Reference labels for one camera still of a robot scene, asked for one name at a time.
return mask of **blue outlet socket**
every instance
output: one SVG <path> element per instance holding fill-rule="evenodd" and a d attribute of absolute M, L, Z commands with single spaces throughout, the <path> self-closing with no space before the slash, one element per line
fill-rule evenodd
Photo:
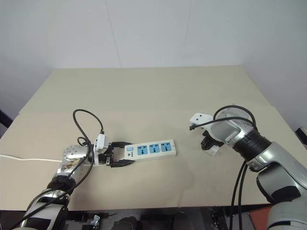
<path fill-rule="evenodd" d="M 161 149 L 162 149 L 162 152 L 171 151 L 172 150 L 171 143 L 169 143 L 169 142 L 162 143 Z"/>
<path fill-rule="evenodd" d="M 158 144 L 149 145 L 149 152 L 150 153 L 160 152 L 159 145 Z"/>
<path fill-rule="evenodd" d="M 138 155 L 147 154 L 147 145 L 138 146 Z"/>

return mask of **beige tabletop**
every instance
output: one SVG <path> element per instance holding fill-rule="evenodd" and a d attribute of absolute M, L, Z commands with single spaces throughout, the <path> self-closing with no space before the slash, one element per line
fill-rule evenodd
<path fill-rule="evenodd" d="M 261 134 L 307 166 L 304 147 L 240 66 L 55 70 L 0 139 L 0 150 L 61 160 L 64 149 L 80 136 L 73 110 L 89 109 L 102 120 L 111 141 L 173 139 L 177 156 L 123 168 L 94 167 L 72 194 L 70 210 L 230 205 L 243 159 L 227 146 L 209 156 L 200 147 L 202 131 L 189 131 L 196 112 L 213 114 L 226 104 L 250 109 Z M 78 119 L 94 139 L 97 122 L 83 114 Z M 0 158 L 0 209 L 25 210 L 58 165 Z M 266 203 L 256 177 L 246 175 L 243 204 Z"/>

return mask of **power strip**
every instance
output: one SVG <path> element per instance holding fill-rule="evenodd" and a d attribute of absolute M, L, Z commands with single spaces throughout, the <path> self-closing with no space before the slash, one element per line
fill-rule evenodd
<path fill-rule="evenodd" d="M 160 140 L 125 146 L 126 160 L 157 160 L 175 156 L 176 149 L 173 140 Z"/>

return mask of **white cable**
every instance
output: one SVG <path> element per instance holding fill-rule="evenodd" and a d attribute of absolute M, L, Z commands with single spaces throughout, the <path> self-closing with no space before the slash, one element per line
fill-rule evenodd
<path fill-rule="evenodd" d="M 53 159 L 43 159 L 43 158 L 18 158 L 18 157 L 13 157 L 13 156 L 9 156 L 9 155 L 1 155 L 0 157 L 6 157 L 6 158 L 10 158 L 10 159 L 14 159 L 14 160 L 18 160 L 18 161 L 53 161 L 53 162 L 62 162 L 60 160 L 53 160 Z"/>

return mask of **white wall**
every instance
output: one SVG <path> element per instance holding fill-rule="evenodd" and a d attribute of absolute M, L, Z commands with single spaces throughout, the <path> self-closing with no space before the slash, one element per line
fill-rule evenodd
<path fill-rule="evenodd" d="M 0 108 L 16 117 L 53 68 L 244 63 L 295 128 L 307 124 L 306 102 L 293 103 L 306 97 L 306 9 L 304 0 L 2 0 Z M 284 94 L 289 82 L 300 92 Z"/>

